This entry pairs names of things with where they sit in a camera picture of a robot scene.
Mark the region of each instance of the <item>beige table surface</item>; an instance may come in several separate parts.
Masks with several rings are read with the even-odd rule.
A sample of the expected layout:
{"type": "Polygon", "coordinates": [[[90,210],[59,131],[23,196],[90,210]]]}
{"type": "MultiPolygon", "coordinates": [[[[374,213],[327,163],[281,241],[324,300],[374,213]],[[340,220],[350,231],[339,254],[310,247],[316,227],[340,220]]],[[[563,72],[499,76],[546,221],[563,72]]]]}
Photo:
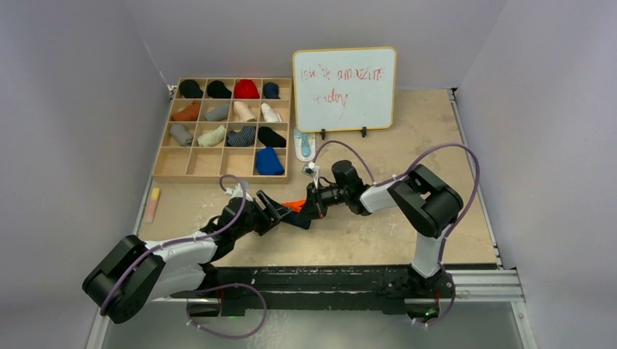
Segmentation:
{"type": "MultiPolygon", "coordinates": [[[[384,130],[330,133],[326,140],[348,143],[364,157],[377,181],[403,172],[424,150],[445,142],[460,142],[454,113],[444,90],[398,91],[394,101],[394,123],[384,130]]],[[[317,137],[317,146],[321,144],[317,137]]],[[[310,177],[300,173],[303,162],[290,155],[286,185],[250,185],[278,202],[305,198],[310,177]]],[[[339,145],[329,145],[317,161],[322,175],[333,180],[331,165],[348,159],[365,182],[369,177],[354,155],[339,145]]],[[[473,177],[463,150],[446,148],[426,157],[425,164],[459,192],[466,202],[473,177]]],[[[218,184],[171,184],[153,182],[161,188],[154,222],[142,224],[143,240],[165,240],[193,233],[214,215],[220,214],[228,196],[218,184]]],[[[410,263],[415,249],[411,224],[395,208],[368,217],[352,214],[347,206],[331,207],[326,218],[313,221],[310,230],[282,223],[265,236],[249,233],[216,265],[360,265],[410,263]]],[[[495,262],[487,224],[478,200],[450,236],[445,248],[447,263],[495,262]]]]}

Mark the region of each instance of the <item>yellow whiteboard frame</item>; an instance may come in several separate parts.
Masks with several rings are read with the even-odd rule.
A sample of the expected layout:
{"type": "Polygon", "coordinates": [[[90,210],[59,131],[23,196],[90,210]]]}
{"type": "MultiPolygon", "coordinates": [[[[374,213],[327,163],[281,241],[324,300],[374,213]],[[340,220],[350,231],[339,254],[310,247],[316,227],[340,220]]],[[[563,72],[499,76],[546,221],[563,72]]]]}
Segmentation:
{"type": "MultiPolygon", "coordinates": [[[[399,53],[397,51],[397,49],[395,49],[392,46],[379,46],[379,47],[348,47],[348,48],[343,48],[343,49],[300,49],[296,52],[293,52],[293,56],[291,57],[291,63],[292,63],[292,69],[293,69],[293,108],[294,108],[294,114],[295,114],[295,126],[298,127],[298,96],[295,94],[296,91],[298,91],[296,89],[296,76],[295,76],[295,56],[298,53],[304,53],[304,52],[331,52],[331,51],[359,51],[359,50],[363,50],[363,49],[391,49],[392,51],[394,51],[394,79],[392,81],[392,114],[390,115],[390,125],[388,126],[384,126],[384,127],[367,127],[367,129],[388,129],[389,127],[392,126],[392,124],[394,123],[394,95],[396,93],[396,88],[397,88],[397,64],[398,64],[398,59],[399,59],[399,53]]],[[[359,129],[326,129],[326,132],[345,132],[345,131],[359,131],[361,130],[361,128],[359,129]]],[[[302,133],[309,133],[309,132],[321,132],[321,129],[316,129],[316,130],[302,130],[298,128],[298,131],[302,132],[302,133]]]]}

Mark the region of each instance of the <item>cream sock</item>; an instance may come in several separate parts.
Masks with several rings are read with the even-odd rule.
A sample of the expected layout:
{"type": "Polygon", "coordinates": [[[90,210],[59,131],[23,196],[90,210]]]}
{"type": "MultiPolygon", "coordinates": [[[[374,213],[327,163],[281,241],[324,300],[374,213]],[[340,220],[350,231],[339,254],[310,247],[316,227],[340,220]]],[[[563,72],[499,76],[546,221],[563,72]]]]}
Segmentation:
{"type": "Polygon", "coordinates": [[[282,122],[281,116],[268,103],[261,103],[261,113],[266,122],[282,122]]]}
{"type": "Polygon", "coordinates": [[[239,100],[234,102],[234,113],[240,117],[240,121],[242,122],[257,120],[255,118],[255,114],[253,114],[252,111],[250,111],[249,106],[246,103],[239,101],[239,100]]]}
{"type": "Polygon", "coordinates": [[[225,127],[221,125],[214,131],[199,136],[197,138],[197,143],[202,147],[213,147],[223,140],[225,132],[225,127]]]}

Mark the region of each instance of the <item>wooden tray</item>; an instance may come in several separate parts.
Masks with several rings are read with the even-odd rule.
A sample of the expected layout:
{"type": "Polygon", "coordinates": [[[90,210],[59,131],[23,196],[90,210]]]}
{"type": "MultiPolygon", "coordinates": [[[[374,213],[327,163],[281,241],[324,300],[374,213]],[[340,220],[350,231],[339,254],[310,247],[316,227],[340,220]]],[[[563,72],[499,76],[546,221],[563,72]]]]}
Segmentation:
{"type": "Polygon", "coordinates": [[[170,114],[167,118],[165,133],[161,139],[161,145],[156,157],[156,164],[152,173],[153,177],[160,181],[169,182],[215,182],[224,174],[233,174],[243,180],[254,183],[286,183],[289,180],[288,167],[289,157],[293,156],[293,139],[290,138],[290,114],[291,114],[291,90],[292,79],[255,79],[255,78],[182,78],[178,85],[187,79],[197,81],[204,98],[190,99],[184,98],[179,91],[176,91],[172,101],[170,114]],[[251,111],[257,116],[255,122],[240,122],[234,113],[233,104],[236,99],[215,99],[207,96],[206,86],[214,80],[221,80],[227,88],[233,92],[235,84],[241,79],[250,79],[255,82],[258,88],[260,99],[241,100],[249,105],[251,111]],[[269,100],[263,98],[263,85],[274,82],[279,85],[280,100],[269,100]],[[183,110],[193,103],[199,101],[201,108],[197,121],[177,122],[173,121],[172,115],[183,110]],[[220,122],[207,121],[205,114],[208,111],[222,105],[231,103],[227,119],[220,122]],[[261,103],[268,103],[277,113],[280,114],[283,122],[268,123],[263,119],[261,113],[261,103]],[[171,137],[169,130],[173,124],[182,124],[193,135],[193,144],[190,147],[182,147],[171,137]],[[285,173],[280,176],[262,176],[255,169],[255,153],[265,148],[257,139],[255,133],[255,144],[250,147],[235,148],[226,145],[226,139],[213,147],[201,147],[197,143],[197,138],[209,131],[217,129],[223,125],[227,131],[240,130],[243,126],[254,126],[259,130],[260,127],[270,127],[276,133],[287,140],[286,148],[275,148],[276,154],[285,168],[285,173]]]}

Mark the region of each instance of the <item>table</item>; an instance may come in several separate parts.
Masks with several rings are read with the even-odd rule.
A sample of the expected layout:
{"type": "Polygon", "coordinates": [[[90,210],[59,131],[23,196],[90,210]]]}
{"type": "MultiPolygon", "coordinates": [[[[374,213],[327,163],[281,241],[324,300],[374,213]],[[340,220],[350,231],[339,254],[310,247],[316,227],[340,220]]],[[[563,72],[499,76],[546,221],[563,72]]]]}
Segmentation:
{"type": "MultiPolygon", "coordinates": [[[[445,90],[397,91],[394,123],[388,129],[327,134],[326,140],[340,140],[362,155],[377,181],[403,172],[424,150],[446,142],[460,142],[449,97],[445,90]]],[[[321,143],[317,137],[317,146],[321,143]]],[[[354,155],[339,145],[330,145],[317,161],[322,175],[332,178],[330,166],[348,159],[360,177],[369,177],[354,155]]],[[[303,162],[290,157],[290,181],[286,185],[251,185],[278,202],[305,198],[310,178],[300,173],[303,162]]],[[[473,177],[465,153],[446,148],[427,156],[422,164],[459,192],[464,201],[471,193],[473,177]]],[[[143,240],[165,240],[193,233],[228,202],[218,184],[173,184],[153,182],[161,189],[153,223],[142,224],[143,240]]],[[[235,249],[217,261],[219,266],[268,265],[371,265],[410,263],[415,249],[411,224],[398,209],[387,209],[368,217],[352,214],[345,205],[331,207],[327,217],[313,221],[310,230],[281,224],[264,236],[249,233],[236,242],[235,249]]],[[[446,263],[494,263],[493,243],[479,201],[472,204],[445,247],[446,263]]]]}

